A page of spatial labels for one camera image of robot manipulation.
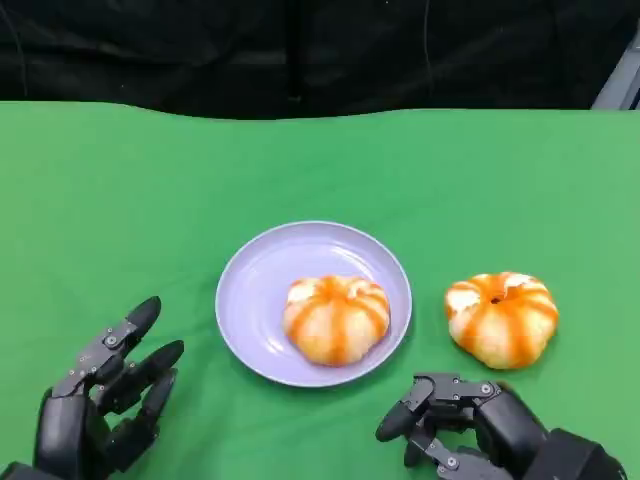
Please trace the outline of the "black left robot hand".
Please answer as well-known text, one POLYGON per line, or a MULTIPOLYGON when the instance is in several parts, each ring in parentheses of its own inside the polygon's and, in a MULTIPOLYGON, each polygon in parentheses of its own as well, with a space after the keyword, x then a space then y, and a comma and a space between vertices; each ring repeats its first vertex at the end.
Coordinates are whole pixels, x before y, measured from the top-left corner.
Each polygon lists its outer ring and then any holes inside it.
POLYGON ((101 331, 44 395, 33 463, 60 479, 106 479, 127 471, 154 444, 184 352, 172 341, 136 362, 128 355, 155 324, 152 296, 101 331))

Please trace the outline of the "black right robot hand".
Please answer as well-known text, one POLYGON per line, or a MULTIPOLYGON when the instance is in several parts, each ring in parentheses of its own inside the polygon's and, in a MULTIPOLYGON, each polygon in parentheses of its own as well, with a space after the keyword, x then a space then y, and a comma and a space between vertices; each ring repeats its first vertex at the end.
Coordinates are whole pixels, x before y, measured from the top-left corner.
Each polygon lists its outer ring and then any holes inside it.
POLYGON ((417 373, 375 437, 407 441, 404 465, 424 459, 441 479, 522 479, 548 431, 505 383, 417 373))

